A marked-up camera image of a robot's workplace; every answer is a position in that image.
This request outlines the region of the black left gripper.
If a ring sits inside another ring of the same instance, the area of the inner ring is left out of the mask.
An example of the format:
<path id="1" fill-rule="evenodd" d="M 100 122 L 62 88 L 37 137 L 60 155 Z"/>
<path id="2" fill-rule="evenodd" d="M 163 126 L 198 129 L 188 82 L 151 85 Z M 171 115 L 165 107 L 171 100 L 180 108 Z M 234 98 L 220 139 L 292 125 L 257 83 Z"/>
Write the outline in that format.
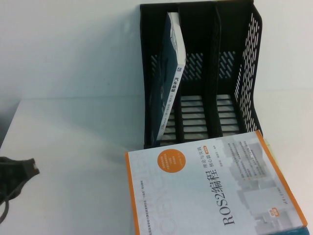
<path id="1" fill-rule="evenodd" d="M 2 204 L 5 197 L 12 200 L 20 195 L 23 182 L 27 182 L 36 175 L 40 174 L 35 160 L 25 160 L 23 168 L 7 157 L 0 158 L 0 203 Z"/>

